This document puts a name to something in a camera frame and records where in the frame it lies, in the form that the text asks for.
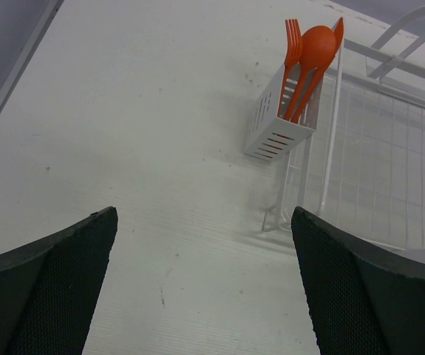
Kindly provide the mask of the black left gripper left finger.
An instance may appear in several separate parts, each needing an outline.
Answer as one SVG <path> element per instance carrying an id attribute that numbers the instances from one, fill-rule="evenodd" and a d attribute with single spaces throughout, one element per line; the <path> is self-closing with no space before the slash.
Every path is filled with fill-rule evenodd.
<path id="1" fill-rule="evenodd" d="M 82 354 L 117 231 L 110 206 L 0 254 L 0 354 Z"/>

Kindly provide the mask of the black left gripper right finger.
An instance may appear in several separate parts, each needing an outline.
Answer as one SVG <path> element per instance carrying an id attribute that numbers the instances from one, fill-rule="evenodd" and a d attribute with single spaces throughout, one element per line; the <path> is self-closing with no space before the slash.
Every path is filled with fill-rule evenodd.
<path id="1" fill-rule="evenodd" d="M 297 206 L 291 231 L 321 354 L 425 354 L 425 264 Z"/>

